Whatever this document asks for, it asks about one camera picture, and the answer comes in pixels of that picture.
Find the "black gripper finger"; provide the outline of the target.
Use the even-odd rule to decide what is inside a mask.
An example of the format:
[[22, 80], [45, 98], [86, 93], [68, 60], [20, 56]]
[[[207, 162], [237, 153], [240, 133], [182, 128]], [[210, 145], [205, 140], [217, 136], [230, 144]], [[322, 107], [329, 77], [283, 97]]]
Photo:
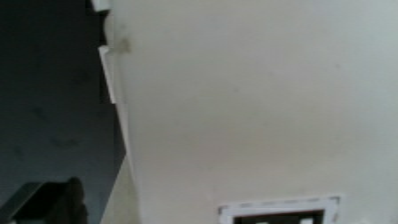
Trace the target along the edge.
[[0, 206], [0, 224], [89, 224], [84, 184], [29, 182]]

